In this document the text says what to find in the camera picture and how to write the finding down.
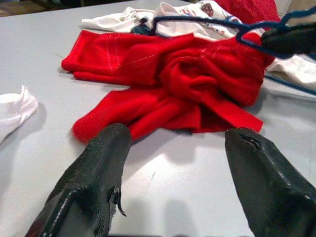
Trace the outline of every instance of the red fabric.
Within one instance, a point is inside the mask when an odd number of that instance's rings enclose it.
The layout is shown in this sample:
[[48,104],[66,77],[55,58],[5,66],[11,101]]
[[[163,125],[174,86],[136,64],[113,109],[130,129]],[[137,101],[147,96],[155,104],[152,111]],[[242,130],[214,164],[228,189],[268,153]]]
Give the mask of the red fabric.
[[280,21],[275,0],[216,0],[216,2],[243,23]]
[[[247,37],[260,42],[256,34]],[[74,134],[88,142],[114,122],[127,125],[133,140],[159,127],[259,131],[262,122],[239,106],[254,103],[264,68],[272,61],[235,39],[210,42],[193,35],[164,39],[82,31],[62,67],[78,79],[131,88],[106,95],[75,123]]]

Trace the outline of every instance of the red garment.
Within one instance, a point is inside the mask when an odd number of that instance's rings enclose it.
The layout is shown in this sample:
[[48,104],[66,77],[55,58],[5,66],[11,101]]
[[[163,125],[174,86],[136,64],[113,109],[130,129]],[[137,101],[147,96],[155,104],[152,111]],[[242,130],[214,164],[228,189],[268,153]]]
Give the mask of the red garment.
[[[260,42],[256,34],[249,40]],[[193,132],[262,122],[238,105],[254,103],[273,58],[235,39],[210,42],[193,35],[164,39],[82,31],[62,67],[78,79],[130,85],[112,91],[73,128],[88,142],[108,124],[127,125],[133,140],[159,127]]]
[[230,14],[243,23],[259,21],[280,21],[275,0],[216,0]]

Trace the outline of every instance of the red towel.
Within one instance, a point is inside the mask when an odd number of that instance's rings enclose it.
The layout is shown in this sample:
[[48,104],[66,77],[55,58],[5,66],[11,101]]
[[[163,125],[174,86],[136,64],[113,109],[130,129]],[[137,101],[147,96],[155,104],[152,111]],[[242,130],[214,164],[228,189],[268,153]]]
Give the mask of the red towel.
[[[256,34],[249,40],[260,42]],[[210,42],[193,35],[164,39],[82,31],[62,67],[78,79],[130,85],[112,91],[73,128],[88,142],[121,122],[137,140],[159,127],[193,132],[248,127],[262,122],[240,108],[252,105],[273,58],[235,39]]]
[[280,21],[275,0],[216,0],[230,14],[243,23],[259,21]]

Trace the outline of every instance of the crumpled red shirt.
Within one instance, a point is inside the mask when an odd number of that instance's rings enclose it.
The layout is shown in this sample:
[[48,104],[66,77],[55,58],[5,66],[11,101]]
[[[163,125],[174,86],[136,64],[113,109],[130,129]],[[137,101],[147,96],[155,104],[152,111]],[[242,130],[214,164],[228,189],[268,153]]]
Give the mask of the crumpled red shirt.
[[[260,43],[256,34],[245,36]],[[211,42],[192,34],[170,39],[82,31],[62,67],[77,79],[130,85],[112,91],[73,127],[88,142],[121,122],[133,140],[157,128],[223,131],[262,122],[241,106],[252,105],[273,57],[233,39]]]

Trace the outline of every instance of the table surface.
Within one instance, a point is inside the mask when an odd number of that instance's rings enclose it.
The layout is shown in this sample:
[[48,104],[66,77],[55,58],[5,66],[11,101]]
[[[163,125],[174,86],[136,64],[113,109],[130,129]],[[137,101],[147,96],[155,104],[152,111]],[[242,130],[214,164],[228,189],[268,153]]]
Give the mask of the table surface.
[[[125,88],[74,80],[60,68],[81,19],[127,6],[155,9],[158,3],[138,0],[0,18],[0,94],[25,85],[39,101],[36,113],[0,144],[0,236],[24,236],[57,180],[84,150],[70,132],[73,123],[109,91]],[[261,134],[316,185],[316,98],[265,80],[247,109],[264,121]],[[134,145],[122,177],[127,218],[117,213],[111,233],[252,237],[224,141],[223,132],[183,135],[159,129]]]

